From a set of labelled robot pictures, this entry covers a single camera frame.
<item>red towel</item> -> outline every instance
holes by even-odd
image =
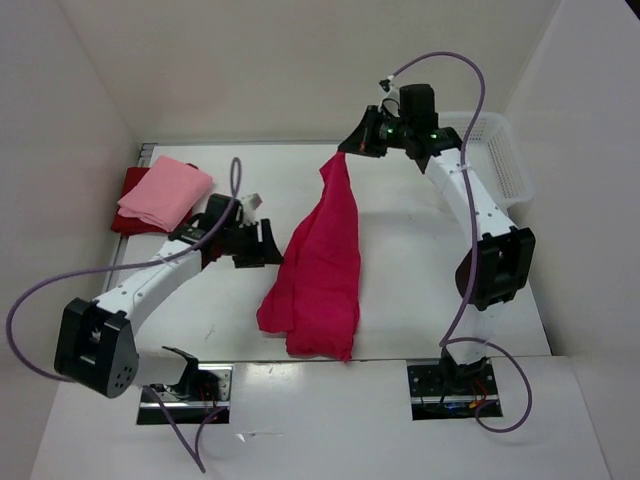
[[[191,165],[188,163],[187,165],[192,166],[193,168],[198,168],[195,165]],[[135,187],[142,177],[144,177],[149,168],[147,167],[131,167],[127,169],[127,174],[124,178],[124,184],[122,185],[122,193],[120,194],[120,198],[124,197],[127,193],[129,193],[133,187]],[[186,222],[191,217],[191,210],[187,212],[187,215],[180,222],[181,224]],[[111,224],[111,230],[116,233],[121,234],[123,237],[129,237],[131,235],[138,235],[140,233],[167,233],[160,227],[156,227],[155,225],[149,225],[148,223],[144,223],[142,220],[133,217],[123,217],[116,213],[113,218],[113,223]]]
[[[360,319],[356,205],[344,153],[321,169],[320,202],[296,228],[257,318],[265,332],[287,332],[291,355],[351,359]]]

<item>white basket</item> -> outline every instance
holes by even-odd
[[[453,127],[460,138],[469,126],[473,112],[440,114],[440,127]],[[501,208],[533,198],[533,182],[508,120],[497,113],[480,113],[467,147],[469,164]]]

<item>white wall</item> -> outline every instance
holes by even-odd
[[[0,312],[28,286],[105,263],[124,168],[135,145],[59,5],[0,3]],[[27,355],[52,367],[64,304],[101,278],[46,289],[16,320]],[[56,390],[0,337],[2,478],[29,477]]]
[[[61,0],[135,137],[324,140],[355,128],[377,82],[437,49],[474,58],[502,111],[556,0]],[[470,110],[477,80],[438,59],[440,110]]]
[[[537,188],[538,307],[616,479],[640,478],[639,78],[625,2],[564,0],[507,108]]]

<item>red wire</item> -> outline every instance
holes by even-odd
[[[487,389],[484,388],[484,385],[482,384],[482,382],[480,380],[478,380],[477,378],[476,378],[476,384],[482,390],[482,394],[484,395],[484,397],[482,398],[482,402],[484,402],[487,399],[487,397],[489,396],[489,393],[487,392]]]
[[[202,388],[198,387],[198,390],[200,391],[200,397],[202,397],[202,403],[204,403],[204,409],[206,413],[209,413],[209,407],[207,406],[207,400],[204,397],[204,392],[202,391]]]
[[[209,396],[211,397],[213,408],[216,408],[216,396],[213,394],[213,388],[208,383],[205,383],[204,386],[207,387],[207,390],[209,390]]]

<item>wire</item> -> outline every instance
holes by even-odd
[[[471,405],[475,407],[478,404],[478,392],[476,392],[476,387],[473,385],[473,383],[471,384],[471,392],[473,392],[473,402],[471,403]]]
[[[242,181],[242,162],[238,157],[234,157],[234,159],[231,161],[231,168],[229,170],[229,183],[231,186],[231,197],[234,200],[238,197],[241,181]],[[160,265],[165,262],[170,262],[172,260],[175,260],[176,258],[180,258],[183,255],[186,255],[189,252],[197,250],[206,242],[208,242],[213,237],[213,235],[215,235],[216,232],[220,229],[220,227],[223,225],[223,223],[231,213],[231,210],[233,208],[233,203],[234,202],[228,202],[227,208],[225,208],[224,212],[220,216],[220,219],[216,222],[213,228],[209,232],[207,232],[206,235],[204,235],[200,240],[198,240],[193,245],[185,248],[184,250],[178,253],[174,253],[173,255],[169,255],[167,257],[160,258],[158,260],[151,260],[148,262],[130,263],[127,265],[112,265],[108,267],[98,267],[98,268],[86,268],[83,270],[75,270],[72,272],[62,273],[60,275],[55,275],[53,277],[42,280],[41,282],[38,282],[34,286],[28,288],[22,295],[18,297],[18,299],[13,303],[13,305],[11,305],[11,308],[9,309],[9,313],[7,313],[5,329],[6,329],[6,337],[7,337],[7,343],[9,344],[9,348],[11,348],[11,351],[17,357],[17,359],[20,360],[20,362],[32,372],[35,372],[50,380],[58,380],[60,382],[73,383],[73,380],[67,377],[63,377],[61,375],[49,373],[46,370],[42,370],[40,367],[36,366],[27,357],[24,356],[24,354],[22,353],[22,351],[20,350],[20,348],[18,347],[15,341],[14,332],[13,332],[13,321],[15,318],[15,314],[18,311],[18,308],[20,308],[20,305],[22,305],[22,303],[27,298],[29,298],[31,295],[33,295],[35,292],[37,292],[41,288],[44,288],[47,285],[51,285],[52,283],[58,282],[60,280],[66,280],[68,278],[79,277],[82,275],[91,275],[95,273],[118,272],[122,270],[134,270],[137,268],[155,267],[156,265]]]
[[[442,405],[444,404],[444,399],[447,396],[447,382],[444,382],[444,385],[442,386],[442,395],[440,395],[440,400],[438,401],[438,404],[436,405],[436,410],[440,407],[442,407]]]
[[[198,427],[198,431],[196,432],[196,440],[195,440],[195,447],[196,447],[195,456],[198,460],[200,460],[200,436],[202,435],[202,430],[204,429],[204,426],[211,423],[213,420],[215,420],[216,416],[224,410],[226,410],[226,407],[214,408],[213,412],[207,415],[204,418],[204,420],[202,420],[202,423]]]
[[[204,468],[204,464],[202,463],[202,459],[200,458],[200,449],[198,448],[198,441],[200,440],[200,435],[202,433],[202,429],[204,428],[204,426],[209,422],[211,422],[211,420],[213,420],[213,418],[216,415],[218,415],[222,410],[224,410],[225,407],[221,407],[219,409],[214,410],[212,413],[207,415],[205,419],[202,421],[202,423],[198,427],[198,431],[196,432],[196,441],[195,441],[196,448],[194,451],[191,448],[191,445],[189,445],[189,442],[187,442],[186,438],[184,438],[184,435],[178,428],[178,425],[176,425],[175,420],[171,416],[171,412],[169,411],[167,406],[164,404],[160,396],[155,392],[155,390],[153,390],[153,388],[148,386],[142,387],[142,390],[147,395],[151,396],[158,403],[158,405],[160,406],[160,410],[162,411],[165,418],[167,419],[167,422],[169,422],[169,425],[171,425],[171,428],[173,429],[176,436],[178,437],[178,440],[180,440],[180,443],[182,443],[182,446],[184,447],[184,449],[187,451],[189,455],[191,455],[191,458],[193,458],[193,461],[196,462],[196,465],[198,465],[198,468],[200,469],[200,471],[202,473],[207,473],[207,469]]]
[[[204,397],[204,392],[202,391],[202,387],[198,387],[200,391],[200,398],[202,398],[202,406],[204,407],[205,413],[209,413],[209,405],[207,405],[207,399]]]
[[[440,347],[444,348],[447,345],[453,345],[455,343],[462,343],[462,342],[480,343],[482,345],[487,345],[495,350],[498,350],[505,357],[507,357],[507,359],[513,364],[513,366],[516,368],[516,370],[522,377],[525,388],[527,389],[527,408],[524,414],[522,415],[522,417],[520,418],[520,420],[518,420],[516,423],[514,423],[509,427],[494,428],[484,424],[480,420],[479,415],[480,415],[480,411],[483,408],[485,408],[486,406],[492,403],[495,403],[496,401],[492,400],[489,402],[484,402],[475,409],[476,421],[480,424],[482,428],[494,433],[512,432],[517,428],[519,428],[522,424],[524,424],[524,422],[527,421],[527,418],[529,418],[529,414],[531,413],[531,407],[533,404],[533,392],[531,391],[531,385],[529,383],[529,379],[527,378],[527,375],[524,373],[524,370],[522,370],[522,368],[520,367],[516,359],[511,354],[509,354],[504,348],[500,347],[499,345],[496,345],[495,343],[490,343],[490,342],[487,342],[486,340],[482,340],[476,337],[460,337],[455,339],[451,338],[454,331],[458,327],[460,320],[462,319],[462,315],[464,314],[465,309],[467,308],[467,306],[471,301],[471,295],[473,294],[473,288],[475,287],[475,282],[476,282],[476,275],[478,274],[478,241],[477,241],[478,224],[476,222],[476,207],[473,201],[473,190],[471,189],[471,181],[469,180],[469,174],[467,172],[467,169],[464,167],[467,165],[466,154],[467,154],[467,145],[469,143],[469,137],[471,136],[473,126],[478,120],[478,117],[480,116],[480,112],[482,111],[482,106],[484,104],[484,98],[486,94],[486,84],[484,81],[484,75],[482,74],[482,71],[480,70],[478,65],[476,65],[472,60],[465,57],[464,55],[460,55],[459,53],[455,53],[455,52],[437,51],[437,52],[426,53],[424,55],[420,55],[419,57],[414,58],[410,62],[398,68],[395,72],[391,74],[389,78],[393,79],[394,77],[400,75],[407,68],[412,67],[416,63],[421,62],[422,60],[426,60],[428,58],[433,58],[433,57],[452,57],[452,58],[456,58],[458,60],[463,61],[473,69],[473,71],[478,76],[478,80],[480,82],[480,96],[478,98],[478,105],[476,106],[476,110],[473,113],[473,116],[471,117],[471,121],[469,122],[469,126],[467,127],[467,130],[464,132],[464,136],[462,138],[462,145],[460,146],[460,167],[462,168],[462,178],[464,180],[464,187],[467,193],[467,199],[469,203],[469,216],[471,219],[470,220],[471,221],[471,267],[469,271],[469,281],[467,283],[467,288],[462,297],[462,301],[460,302],[460,306],[458,307],[458,311],[456,312],[456,315],[453,318],[451,325],[449,326],[446,333],[440,340],[439,345]]]
[[[484,384],[477,378],[476,378],[476,384],[480,387],[480,390],[482,390],[482,395],[483,395],[482,401],[484,402],[489,396],[489,393],[487,392],[487,389],[484,387]]]
[[[205,383],[204,386],[207,387],[207,391],[209,392],[209,396],[211,397],[211,404],[213,405],[213,408],[216,408],[217,402],[213,392],[213,387],[208,383]]]

